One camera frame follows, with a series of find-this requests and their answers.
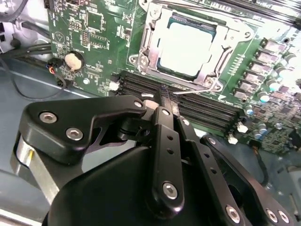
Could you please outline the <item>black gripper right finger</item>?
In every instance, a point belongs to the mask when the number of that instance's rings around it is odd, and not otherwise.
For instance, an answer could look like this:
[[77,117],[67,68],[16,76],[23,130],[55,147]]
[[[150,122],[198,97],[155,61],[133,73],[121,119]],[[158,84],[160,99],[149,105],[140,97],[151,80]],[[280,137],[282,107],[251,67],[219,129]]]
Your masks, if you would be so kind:
[[185,150],[192,155],[214,206],[215,226],[292,226],[294,220],[273,196],[211,135],[199,138],[170,93]]

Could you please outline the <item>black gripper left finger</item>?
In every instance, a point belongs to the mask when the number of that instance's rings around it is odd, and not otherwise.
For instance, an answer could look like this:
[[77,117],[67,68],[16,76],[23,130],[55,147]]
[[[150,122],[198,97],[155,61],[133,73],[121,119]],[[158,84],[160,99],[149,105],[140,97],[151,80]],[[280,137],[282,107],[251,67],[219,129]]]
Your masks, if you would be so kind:
[[47,101],[29,104],[20,120],[20,158],[31,171],[46,199],[53,202],[77,172],[55,176],[45,165],[77,168],[87,153],[120,146],[128,140],[151,149],[149,198],[152,204],[180,210],[184,203],[177,118],[170,91],[161,87],[154,100],[133,95]]

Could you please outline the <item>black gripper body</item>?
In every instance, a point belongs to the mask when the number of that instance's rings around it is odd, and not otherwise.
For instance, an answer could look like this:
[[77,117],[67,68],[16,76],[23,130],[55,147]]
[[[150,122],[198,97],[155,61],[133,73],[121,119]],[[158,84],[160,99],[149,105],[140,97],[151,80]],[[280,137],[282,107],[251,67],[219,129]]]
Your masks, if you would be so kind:
[[54,199],[49,226],[224,226],[192,153],[182,163],[184,207],[172,218],[149,199],[151,152],[132,148],[68,182]]

